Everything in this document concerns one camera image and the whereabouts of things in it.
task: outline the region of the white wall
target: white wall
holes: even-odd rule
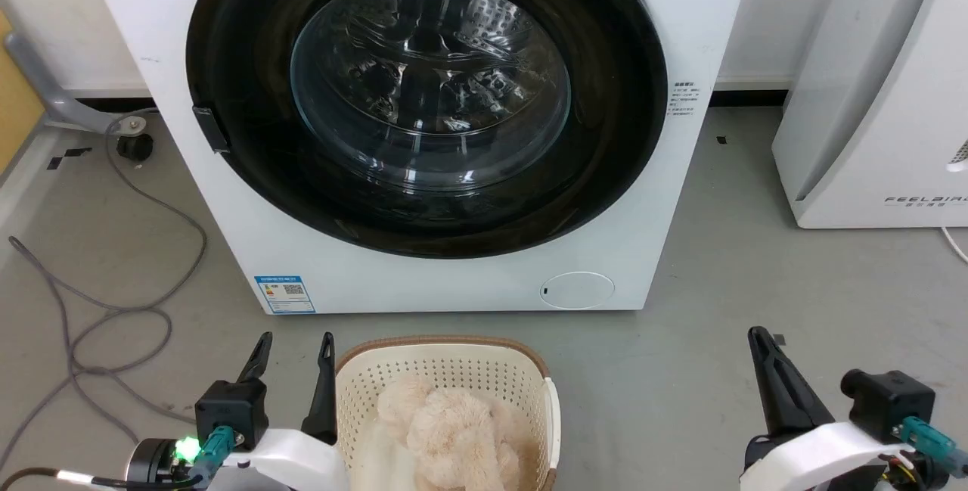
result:
[[[827,0],[743,0],[720,89],[788,88]],[[103,0],[0,0],[65,88],[86,97],[146,95]]]

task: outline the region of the brand logo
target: brand logo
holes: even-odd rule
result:
[[[890,197],[884,198],[884,205],[902,207],[945,207],[947,205],[966,205],[968,197]]]

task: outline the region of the black rubber foot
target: black rubber foot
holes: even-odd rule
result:
[[[155,149],[155,140],[147,133],[132,137],[122,136],[118,138],[118,154],[131,161],[145,161],[151,156],[151,151]]]

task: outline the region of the fluffy beige fabric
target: fluffy beige fabric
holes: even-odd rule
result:
[[[493,395],[405,376],[377,399],[390,436],[414,453],[417,491],[528,491],[537,446],[521,409]]]

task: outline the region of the laundry basket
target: laundry basket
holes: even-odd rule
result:
[[[480,389],[520,407],[540,454],[520,491],[550,491],[561,447],[561,414],[548,367],[529,347],[499,338],[411,336],[353,347],[337,365],[339,447],[350,476],[366,454],[377,417],[377,397],[404,374],[424,376],[438,388]],[[360,487],[354,483],[354,491]]]

